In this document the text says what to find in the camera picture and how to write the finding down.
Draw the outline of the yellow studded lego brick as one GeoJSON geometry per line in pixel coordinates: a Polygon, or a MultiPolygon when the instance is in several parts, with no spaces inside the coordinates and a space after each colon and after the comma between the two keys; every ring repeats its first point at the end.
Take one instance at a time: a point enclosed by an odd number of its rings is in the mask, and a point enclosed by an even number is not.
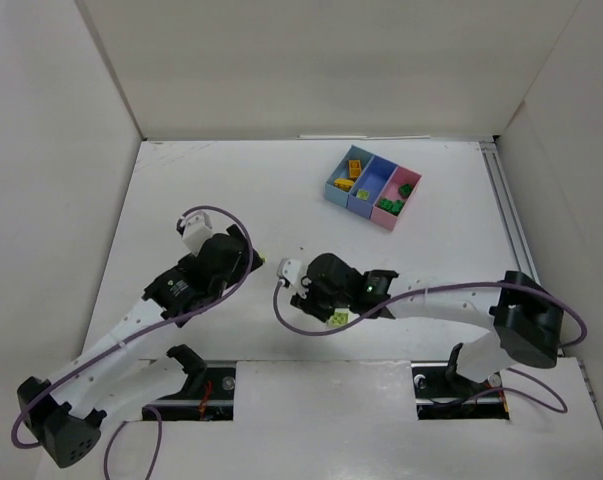
{"type": "Polygon", "coordinates": [[[354,186],[354,181],[347,178],[337,178],[334,180],[333,185],[339,190],[349,192],[354,186]]]}

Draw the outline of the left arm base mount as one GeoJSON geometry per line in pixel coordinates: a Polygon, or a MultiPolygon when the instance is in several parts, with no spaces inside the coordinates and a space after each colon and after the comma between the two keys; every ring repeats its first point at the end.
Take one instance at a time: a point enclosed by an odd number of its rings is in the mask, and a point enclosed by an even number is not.
{"type": "Polygon", "coordinates": [[[176,360],[186,379],[181,388],[155,400],[142,409],[142,420],[155,420],[155,408],[163,421],[231,421],[234,415],[237,364],[207,363],[190,347],[182,344],[167,351],[176,360]]]}

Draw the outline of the green numbered lego cube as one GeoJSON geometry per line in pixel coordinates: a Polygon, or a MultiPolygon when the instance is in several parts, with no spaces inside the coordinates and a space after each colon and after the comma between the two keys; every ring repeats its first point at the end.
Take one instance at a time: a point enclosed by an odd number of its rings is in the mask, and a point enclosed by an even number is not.
{"type": "Polygon", "coordinates": [[[412,191],[413,187],[410,184],[404,184],[398,189],[399,195],[404,199],[407,199],[411,195],[412,191]]]}

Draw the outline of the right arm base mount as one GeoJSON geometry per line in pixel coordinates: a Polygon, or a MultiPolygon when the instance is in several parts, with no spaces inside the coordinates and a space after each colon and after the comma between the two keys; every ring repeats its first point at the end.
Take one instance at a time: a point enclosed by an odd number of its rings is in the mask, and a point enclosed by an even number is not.
{"type": "Polygon", "coordinates": [[[411,364],[416,413],[419,420],[509,420],[502,392],[492,392],[488,382],[476,383],[457,374],[462,343],[446,362],[411,364]]]}

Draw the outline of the pale green lego tile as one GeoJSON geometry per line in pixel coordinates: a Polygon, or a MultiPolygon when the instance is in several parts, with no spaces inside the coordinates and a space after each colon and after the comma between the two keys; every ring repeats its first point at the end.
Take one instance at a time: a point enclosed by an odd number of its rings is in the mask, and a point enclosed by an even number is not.
{"type": "Polygon", "coordinates": [[[370,192],[368,190],[365,190],[365,189],[359,189],[357,191],[356,197],[358,199],[367,201],[369,199],[369,197],[370,197],[370,192]]]}

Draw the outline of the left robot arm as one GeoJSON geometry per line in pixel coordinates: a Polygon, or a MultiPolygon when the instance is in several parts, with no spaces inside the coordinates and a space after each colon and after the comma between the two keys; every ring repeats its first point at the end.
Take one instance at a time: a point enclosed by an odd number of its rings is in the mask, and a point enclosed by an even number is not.
{"type": "Polygon", "coordinates": [[[90,349],[46,379],[18,387],[17,426],[25,426],[57,467],[81,461],[105,426],[152,403],[202,388],[206,362],[174,342],[194,316],[218,305],[263,264],[240,222],[215,233],[197,214],[177,229],[188,254],[157,276],[132,309],[90,349]]]}

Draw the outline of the dark green lego brick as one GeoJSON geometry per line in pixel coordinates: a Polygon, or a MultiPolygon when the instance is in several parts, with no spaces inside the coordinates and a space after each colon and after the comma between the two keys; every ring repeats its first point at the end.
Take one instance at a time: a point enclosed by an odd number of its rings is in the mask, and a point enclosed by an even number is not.
{"type": "Polygon", "coordinates": [[[390,210],[390,213],[398,216],[401,212],[401,210],[403,209],[405,203],[403,201],[397,200],[393,203],[392,208],[390,210]]]}

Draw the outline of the light green studded lego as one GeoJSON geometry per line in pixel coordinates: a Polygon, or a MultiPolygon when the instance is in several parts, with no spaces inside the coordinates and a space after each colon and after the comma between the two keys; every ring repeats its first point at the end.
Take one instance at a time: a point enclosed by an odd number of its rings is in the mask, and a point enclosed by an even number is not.
{"type": "Polygon", "coordinates": [[[326,322],[326,324],[332,328],[341,328],[349,323],[350,314],[347,311],[336,311],[326,322]]]}

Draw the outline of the yellow rounded lego brick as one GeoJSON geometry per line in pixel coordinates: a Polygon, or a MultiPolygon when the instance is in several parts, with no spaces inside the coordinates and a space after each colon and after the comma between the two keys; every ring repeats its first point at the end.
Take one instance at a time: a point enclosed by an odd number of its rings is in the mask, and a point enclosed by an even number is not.
{"type": "Polygon", "coordinates": [[[359,159],[350,159],[347,161],[348,178],[352,181],[357,180],[362,172],[362,164],[359,159]]]}

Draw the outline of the green lego plate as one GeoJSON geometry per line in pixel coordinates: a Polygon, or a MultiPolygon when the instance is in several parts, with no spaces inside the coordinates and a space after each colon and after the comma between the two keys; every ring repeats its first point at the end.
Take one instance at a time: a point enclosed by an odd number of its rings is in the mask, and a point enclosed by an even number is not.
{"type": "Polygon", "coordinates": [[[391,201],[387,198],[381,198],[377,204],[377,207],[384,211],[390,212],[393,208],[393,205],[394,205],[393,201],[391,201]]]}

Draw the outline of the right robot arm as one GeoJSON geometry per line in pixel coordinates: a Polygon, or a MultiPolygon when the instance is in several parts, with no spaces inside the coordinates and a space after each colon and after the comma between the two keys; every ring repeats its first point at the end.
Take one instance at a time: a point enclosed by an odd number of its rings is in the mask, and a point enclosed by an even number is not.
{"type": "Polygon", "coordinates": [[[332,253],[309,264],[281,261],[278,277],[293,307],[322,322],[338,309],[366,318],[427,318],[481,328],[484,335],[453,348],[448,370],[481,383],[516,364],[557,364],[564,310],[528,275],[514,270],[496,282],[439,285],[393,270],[359,272],[332,253]]]}

